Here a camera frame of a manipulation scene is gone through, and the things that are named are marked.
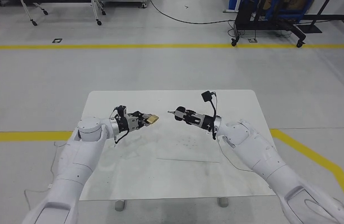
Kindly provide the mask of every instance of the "black frame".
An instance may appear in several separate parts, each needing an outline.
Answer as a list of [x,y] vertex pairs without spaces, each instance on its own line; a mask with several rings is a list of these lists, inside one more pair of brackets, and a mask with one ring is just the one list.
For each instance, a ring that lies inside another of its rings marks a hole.
[[315,18],[313,20],[313,22],[310,25],[298,25],[298,28],[305,34],[320,34],[322,33],[321,30],[319,30],[319,28],[317,28],[317,26],[315,26],[315,23],[317,22],[317,20],[319,20],[319,16],[322,14],[322,12],[324,11],[325,7],[328,5],[330,0],[325,0],[324,4],[322,5],[322,7],[320,8],[318,14],[317,14],[317,18]]
[[294,26],[294,24],[290,23],[288,20],[285,20],[283,18],[278,18],[278,13],[280,9],[282,8],[283,1],[279,1],[276,9],[273,13],[273,17],[270,20],[264,20],[260,21],[259,18],[261,17],[261,14],[263,12],[263,7],[266,2],[266,0],[260,0],[257,12],[255,14],[255,18],[253,21],[250,20],[253,9],[254,9],[254,2],[251,0],[248,0],[248,4],[241,4],[239,7],[239,12],[237,14],[237,17],[234,22],[234,36],[235,39],[232,39],[232,46],[236,46],[237,42],[240,39],[240,34],[238,30],[285,30],[285,31],[291,31],[293,34],[295,34],[299,40],[297,42],[297,47],[301,47],[305,40],[306,36],[303,32],[301,32],[298,28]]
[[[263,7],[266,2],[266,0],[260,0],[260,4],[258,6],[257,12],[255,14],[255,18],[253,21],[250,20],[253,9],[254,9],[254,3],[251,0],[246,0],[249,1],[247,8],[246,5],[241,4],[239,7],[239,12],[237,14],[236,20],[234,22],[234,36],[235,39],[232,39],[232,46],[236,46],[237,42],[239,41],[240,34],[238,30],[285,30],[285,31],[291,31],[293,34],[295,34],[299,40],[297,42],[297,47],[301,47],[304,44],[304,40],[306,38],[305,34],[300,31],[298,28],[294,26],[291,22],[288,20],[282,19],[282,18],[277,18],[279,10],[282,7],[283,0],[279,1],[276,9],[273,13],[273,17],[270,20],[267,21],[260,21],[259,18],[261,17],[261,14],[263,12]],[[302,20],[313,20],[312,26],[308,26],[308,29],[310,27],[314,27],[314,23],[316,20],[342,20],[344,22],[344,15],[321,15],[322,11],[324,10],[326,4],[329,1],[326,1],[323,7],[320,9],[319,13],[317,15],[304,15]]]

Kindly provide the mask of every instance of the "table foot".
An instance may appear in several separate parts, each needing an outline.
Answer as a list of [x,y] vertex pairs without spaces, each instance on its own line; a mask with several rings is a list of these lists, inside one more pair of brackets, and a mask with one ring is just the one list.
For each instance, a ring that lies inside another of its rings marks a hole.
[[125,200],[118,200],[115,202],[115,210],[118,212],[122,212],[125,209],[126,201]]
[[222,208],[228,207],[228,198],[217,198],[218,205]]

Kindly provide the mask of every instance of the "table leg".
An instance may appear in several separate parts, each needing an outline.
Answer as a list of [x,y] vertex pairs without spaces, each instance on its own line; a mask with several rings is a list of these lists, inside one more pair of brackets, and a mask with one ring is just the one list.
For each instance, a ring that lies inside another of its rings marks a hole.
[[226,208],[229,205],[228,198],[217,198],[218,205],[222,208]]
[[95,19],[96,19],[96,21],[97,21],[97,24],[98,24],[99,26],[101,26],[101,25],[102,25],[102,22],[99,20],[99,18],[98,18],[98,16],[97,16],[95,3],[96,3],[95,0],[91,0],[92,9],[94,10]]
[[37,3],[33,3],[33,4],[34,4],[34,6],[36,6],[37,8],[43,10],[43,13],[44,13],[45,15],[48,15],[48,12],[47,12],[44,8],[42,8],[41,5],[39,5],[39,4],[37,4]]
[[27,7],[26,7],[26,4],[24,2],[24,0],[20,0],[21,4],[22,4],[22,7],[24,8],[27,16],[29,17],[31,23],[34,25],[34,26],[37,26],[38,24],[31,18],[30,14],[29,14],[29,10],[27,10]]
[[115,202],[115,210],[118,212],[122,212],[126,207],[126,201],[125,200],[118,200]]
[[95,2],[96,2],[96,4],[97,4],[98,8],[101,9],[101,13],[102,13],[104,16],[106,16],[106,12],[104,11],[104,8],[103,8],[102,5],[100,4],[100,2],[99,2],[98,0],[95,1]]

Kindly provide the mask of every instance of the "table top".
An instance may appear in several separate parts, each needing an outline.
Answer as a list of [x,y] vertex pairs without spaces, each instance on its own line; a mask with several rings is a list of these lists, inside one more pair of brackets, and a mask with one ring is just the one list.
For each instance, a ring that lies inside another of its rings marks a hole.
[[[248,120],[274,144],[252,90],[215,90],[217,115],[226,122]],[[211,134],[178,122],[168,110],[184,106],[213,115],[203,90],[93,91],[82,117],[108,118],[116,106],[139,110],[160,119],[149,127],[130,132],[116,146],[107,140],[99,164],[80,200],[160,199],[274,195],[268,184],[235,156],[223,140],[225,155]]]

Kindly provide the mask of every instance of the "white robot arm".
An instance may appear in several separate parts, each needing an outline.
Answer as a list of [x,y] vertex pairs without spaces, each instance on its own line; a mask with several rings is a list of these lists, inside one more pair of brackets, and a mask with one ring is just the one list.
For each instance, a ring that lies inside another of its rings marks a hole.
[[[107,139],[118,143],[129,132],[149,126],[158,120],[156,115],[136,111],[126,113],[125,106],[114,110],[113,118],[80,120],[62,151],[58,174],[49,194],[25,217],[23,224],[77,223],[77,203],[83,186],[94,172]],[[116,141],[119,133],[126,132]]]
[[[214,108],[212,95],[215,93],[207,91],[202,97],[205,102],[211,102]],[[225,124],[216,115],[216,110],[211,117],[181,106],[169,113],[174,114],[178,121],[183,120],[212,132],[214,139],[222,136],[244,164],[269,184],[279,197],[284,215],[290,223],[344,224],[344,205],[295,173],[285,164],[276,149],[247,121]]]

